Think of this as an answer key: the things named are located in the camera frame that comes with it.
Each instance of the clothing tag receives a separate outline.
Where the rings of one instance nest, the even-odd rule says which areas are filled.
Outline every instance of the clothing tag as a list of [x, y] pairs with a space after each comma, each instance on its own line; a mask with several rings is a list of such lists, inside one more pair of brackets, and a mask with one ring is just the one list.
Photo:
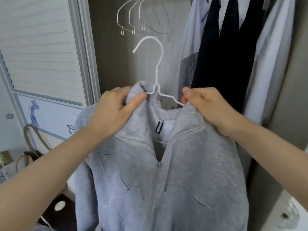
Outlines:
[[164, 125], [164, 121], [159, 120], [155, 132], [160, 134], [161, 130], [163, 129], [163, 125]]

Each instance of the forearm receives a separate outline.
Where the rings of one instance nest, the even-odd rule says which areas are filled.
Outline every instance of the forearm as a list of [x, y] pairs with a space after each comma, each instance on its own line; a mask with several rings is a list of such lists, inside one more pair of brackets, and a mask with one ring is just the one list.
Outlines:
[[308, 155], [304, 151], [244, 118], [232, 137], [308, 210]]
[[30, 230], [78, 165], [102, 139], [87, 127], [83, 128], [6, 181], [0, 187], [2, 229]]

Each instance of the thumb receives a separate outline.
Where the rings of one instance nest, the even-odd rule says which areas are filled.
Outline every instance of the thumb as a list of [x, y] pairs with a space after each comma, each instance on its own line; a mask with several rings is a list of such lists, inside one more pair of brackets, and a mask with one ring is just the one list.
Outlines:
[[195, 93], [189, 87], [184, 87], [183, 95], [196, 109], [201, 111], [201, 109], [203, 108], [205, 104], [205, 100], [203, 100], [202, 97], [200, 97], [198, 93]]
[[123, 112], [128, 117], [142, 104], [142, 102], [148, 97], [146, 93], [139, 93], [135, 95], [135, 97], [122, 108], [121, 112]]

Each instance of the gray zip-up sweatshirt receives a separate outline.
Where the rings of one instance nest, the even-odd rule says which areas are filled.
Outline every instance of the gray zip-up sweatshirt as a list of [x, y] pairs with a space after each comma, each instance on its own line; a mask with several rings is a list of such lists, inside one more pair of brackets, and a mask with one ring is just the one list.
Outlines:
[[[127, 102], [151, 90], [152, 84], [139, 82]], [[88, 124], [94, 109], [82, 111], [77, 129]], [[161, 161], [153, 140], [167, 142]], [[247, 229], [248, 200], [235, 142], [189, 103], [162, 109], [157, 94], [78, 167], [75, 192], [78, 231], [97, 225], [104, 231]]]

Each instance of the poster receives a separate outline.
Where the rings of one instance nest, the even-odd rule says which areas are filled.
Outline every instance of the poster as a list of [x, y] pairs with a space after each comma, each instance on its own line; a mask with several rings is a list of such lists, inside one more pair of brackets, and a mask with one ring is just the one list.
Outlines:
[[28, 124], [63, 140], [75, 134], [75, 121], [82, 111], [81, 108], [20, 94], [17, 94], [17, 98]]

